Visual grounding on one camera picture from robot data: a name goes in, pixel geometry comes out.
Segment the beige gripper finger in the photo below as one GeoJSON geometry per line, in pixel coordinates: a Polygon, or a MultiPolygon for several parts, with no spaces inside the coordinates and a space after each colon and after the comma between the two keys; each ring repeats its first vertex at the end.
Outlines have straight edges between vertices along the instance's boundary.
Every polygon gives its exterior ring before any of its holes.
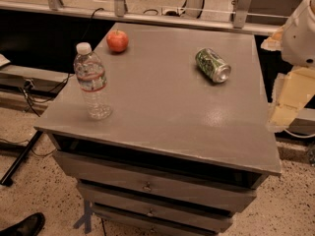
{"type": "Polygon", "coordinates": [[[267,51],[281,51],[283,32],[283,27],[278,28],[272,35],[262,42],[261,48],[267,51]]]}
{"type": "Polygon", "coordinates": [[[293,66],[286,75],[278,73],[272,90],[267,122],[271,132],[282,132],[315,95],[315,69],[293,66]]]}

